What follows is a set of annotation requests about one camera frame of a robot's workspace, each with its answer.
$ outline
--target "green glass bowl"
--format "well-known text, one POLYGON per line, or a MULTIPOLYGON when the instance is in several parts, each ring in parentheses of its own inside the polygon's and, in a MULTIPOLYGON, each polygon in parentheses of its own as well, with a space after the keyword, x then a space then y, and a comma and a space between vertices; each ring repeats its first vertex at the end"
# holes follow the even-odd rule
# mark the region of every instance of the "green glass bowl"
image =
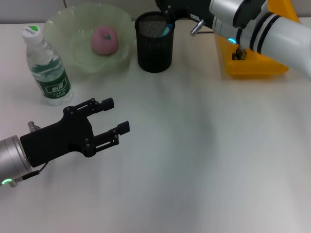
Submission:
POLYGON ((117 67, 128 55, 136 38, 131 16, 120 8, 101 3, 84 3, 59 11, 44 25, 44 37, 59 53, 65 67, 86 74, 101 74, 117 67), (101 25, 114 28, 119 50, 110 55, 96 54, 91 47, 93 30, 101 25))

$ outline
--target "bottle label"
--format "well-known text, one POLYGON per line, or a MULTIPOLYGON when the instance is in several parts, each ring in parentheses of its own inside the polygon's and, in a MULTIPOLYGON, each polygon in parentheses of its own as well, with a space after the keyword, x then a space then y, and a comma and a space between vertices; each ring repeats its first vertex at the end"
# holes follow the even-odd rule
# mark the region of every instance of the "bottle label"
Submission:
POLYGON ((36 80, 42 94, 49 99, 58 99, 65 96, 71 89, 68 76, 64 70, 63 74, 50 82, 41 82, 36 80))

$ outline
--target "yellow container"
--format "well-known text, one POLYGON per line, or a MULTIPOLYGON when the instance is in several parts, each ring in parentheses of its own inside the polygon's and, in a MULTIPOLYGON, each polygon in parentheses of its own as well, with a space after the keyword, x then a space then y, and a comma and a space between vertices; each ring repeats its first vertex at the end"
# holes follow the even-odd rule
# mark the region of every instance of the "yellow container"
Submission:
MULTIPOLYGON (((290 0, 268 0, 272 12, 299 22, 290 0)), ((227 39, 218 37, 220 52, 224 63, 225 71, 236 79, 270 79, 288 71, 288 67, 278 63, 266 56, 259 55, 247 49, 247 56, 244 61, 232 60, 232 54, 236 52, 238 45, 228 42, 227 39)))

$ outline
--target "plastic bottle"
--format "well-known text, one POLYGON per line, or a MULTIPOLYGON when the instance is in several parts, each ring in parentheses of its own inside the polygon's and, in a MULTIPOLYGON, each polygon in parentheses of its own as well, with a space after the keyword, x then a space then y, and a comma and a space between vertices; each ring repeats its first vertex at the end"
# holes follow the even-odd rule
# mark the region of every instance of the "plastic bottle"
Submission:
POLYGON ((62 105, 72 98, 72 88, 62 60, 51 44, 43 38, 37 25, 24 28, 29 70, 50 105, 62 105))

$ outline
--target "white table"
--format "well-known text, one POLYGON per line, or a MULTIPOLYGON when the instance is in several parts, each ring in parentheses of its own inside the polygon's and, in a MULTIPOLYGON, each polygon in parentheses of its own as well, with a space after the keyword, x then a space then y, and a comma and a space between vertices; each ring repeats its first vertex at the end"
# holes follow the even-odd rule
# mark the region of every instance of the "white table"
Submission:
MULTIPOLYGON (((1 187, 1 232, 311 232, 311 82, 295 71, 224 81, 214 36, 191 38, 193 25, 178 22, 163 73, 141 70, 133 48, 125 70, 69 77, 70 105, 115 101, 90 117, 95 134, 126 120, 131 132, 93 158, 71 153, 1 187)), ((40 101, 24 26, 0 25, 1 139, 27 134, 28 121, 55 123, 64 108, 40 101)))

